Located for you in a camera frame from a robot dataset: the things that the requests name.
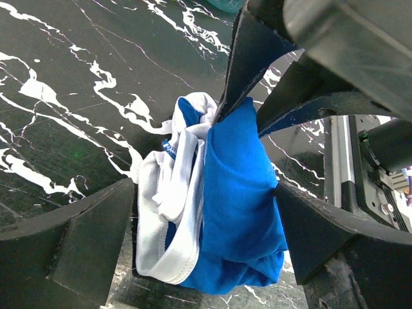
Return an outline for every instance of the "black and white marble surface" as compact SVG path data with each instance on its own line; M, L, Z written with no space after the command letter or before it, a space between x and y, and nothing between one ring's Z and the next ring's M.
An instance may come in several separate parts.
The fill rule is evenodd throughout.
M205 0L0 1L0 227L136 181L180 95L219 100L233 20ZM257 108L298 56L273 63L251 93ZM321 121L262 142L280 179L324 197ZM211 297L132 278L128 244L111 293L128 291L128 305L307 308L288 262L278 285Z

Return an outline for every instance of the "black plastic part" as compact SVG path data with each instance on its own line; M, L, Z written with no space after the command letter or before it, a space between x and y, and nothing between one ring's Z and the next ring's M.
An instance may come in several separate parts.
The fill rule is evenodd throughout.
M234 23L232 48L226 74L226 85L215 122L222 121L236 109L249 91L263 78L268 67L284 54L296 50L276 29L261 23L248 10L248 1ZM281 13L276 24L283 24Z
M292 42L283 22L285 0L250 0L247 8L256 19L276 30L286 40Z
M412 123L393 119L368 131L370 151L389 172L412 165Z
M335 115L396 116L303 53L257 112L257 130L263 137Z
M403 230L405 232L409 232L408 225L406 224L403 215L400 213L399 208L397 207L397 201L393 197L393 192L391 188L389 188L387 185L382 184L382 190L384 191L386 200L388 201L389 204L393 206L393 220L398 223L399 229Z
M309 308L412 308L412 234L338 209L288 183L280 183L274 194Z
M373 129L374 127L379 126L379 124L379 120L374 116L349 116L357 204L362 211L377 222L403 230L401 227L402 222L398 222L398 219L396 219L393 213L386 215L380 209L380 206L383 203L390 203L397 209L396 201L388 201L383 189L384 185L386 187L391 187L389 176L385 171L376 169L375 166L372 166L367 157L361 153L362 143L360 143L360 140L358 139L359 134ZM400 216L402 216L402 221L405 222L407 230L411 230L409 218L403 214L400 214Z
M342 207L344 211L356 214L359 206L356 200L356 185L350 180L341 183Z
M133 182L0 230L0 308L92 309L106 303Z

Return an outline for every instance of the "garment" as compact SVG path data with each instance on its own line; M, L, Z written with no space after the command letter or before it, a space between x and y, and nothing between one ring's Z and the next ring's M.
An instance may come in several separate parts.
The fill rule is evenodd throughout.
M179 108L179 100L182 99L188 103L184 106L180 104L183 110ZM276 283L287 245L276 199L272 194L277 185L276 175L258 138L252 99L247 98L214 127L210 126L209 121L202 122L202 119L210 119L210 115L201 115L205 108L200 108L201 104L193 101L198 100L197 96L179 100L175 114L183 114L187 127L177 130L180 131L177 143L172 137L165 143L164 152L151 153L141 167L139 186L143 187L139 188L138 194L136 248L138 272L209 294L226 294L238 285L266 286ZM203 100L203 103L213 105L208 100ZM208 111L214 114L216 106ZM156 175L163 179L159 167L166 161L168 164L174 161L174 152L169 154L172 149L169 144L178 146L175 164L180 162L180 146L186 145L181 142L187 142L187 131L196 119L208 132L207 138L197 136L195 159L187 155L185 163L179 167L184 165L185 171L193 168L190 181L185 182L190 183L185 187L189 188L186 203L182 203L183 198L179 199L176 189L173 189L174 192L163 190L167 187L163 181L156 187ZM162 191L169 193L158 200ZM171 208L168 210L158 203L166 200L166 196L173 196L171 200L175 201L166 204ZM179 206L181 204L185 205L183 210ZM152 238L142 242L142 235ZM172 254L164 262L168 252ZM162 262L163 266L157 267L156 263Z

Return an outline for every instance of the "white fabric with blue trim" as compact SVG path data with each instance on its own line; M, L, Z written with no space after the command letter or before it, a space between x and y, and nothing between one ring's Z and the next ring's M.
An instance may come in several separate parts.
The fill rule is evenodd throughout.
M205 141L216 109L206 93L180 97L165 151L152 151L140 166L136 268L143 276L178 285L198 261ZM165 249L169 222L176 234Z

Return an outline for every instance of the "white vein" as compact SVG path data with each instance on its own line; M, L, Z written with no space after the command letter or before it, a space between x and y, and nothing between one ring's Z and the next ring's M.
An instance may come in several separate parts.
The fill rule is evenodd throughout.
M245 288L248 290L248 292L250 292L253 295L253 297L255 297L259 301L259 303L265 304L270 308L270 305L267 303L267 301L262 301L262 298L256 295L255 290L253 288L251 288L248 285L245 285Z
M281 294L285 299L287 299L288 301L290 301L291 302L291 304L292 304L292 306L295 308L295 309L297 309L297 307L295 306L295 304L294 304L294 302L289 298L289 297L287 297L285 294Z
M313 170L311 170L311 169L308 169L308 168L307 168L306 166L304 166L301 162L299 162L299 160L297 160L297 159L293 158L292 156L290 156L289 154L287 154L287 152L286 152L284 149L282 149L281 147L279 147L279 146L272 140L272 138L271 138L270 136L268 136L268 137L269 137L269 140L272 142L272 144L273 144L276 148L278 148L280 151L282 151L282 153L283 153L287 158L289 158L289 159L291 159L292 161L296 162L296 163L298 164L298 166L302 167L302 169L303 169L304 171L308 171L309 173L312 173L317 179L319 179L319 180L324 180L324 177L320 177L320 176L317 175L316 171L313 171Z
M174 299L175 301L181 301L181 302L183 302L183 303L197 304L197 303L194 302L194 301L187 301L187 300L185 300L185 299L182 299L182 298L179 298L179 297L174 297L174 296L171 296L171 295L165 295L165 297L170 298L170 299Z
M273 167L280 175L282 175L284 179L286 179L288 182L293 183L294 185L296 185L296 187L297 187L300 191L306 192L306 193L309 194L310 196L313 196L314 198L317 198L317 196L316 196L315 194L313 194L313 193L310 192L308 189L306 189L306 188L302 187L301 185L299 185L299 183L297 183L295 180L292 180L292 179L288 178L288 177L284 174L284 172L282 172L282 171L280 170L280 168L278 168L278 167L276 166L276 164L273 163L273 162L272 162L272 167Z
M70 197L69 202L77 201L76 198L73 198L73 192L84 197L84 195L77 188L74 178L70 180L70 184L67 187L63 185L56 185L50 178L25 166L24 160L18 159L10 154L6 154L7 150L10 150L10 148L0 149L0 167L2 167L2 172L17 174L29 182L42 187L46 194L58 192L66 194Z

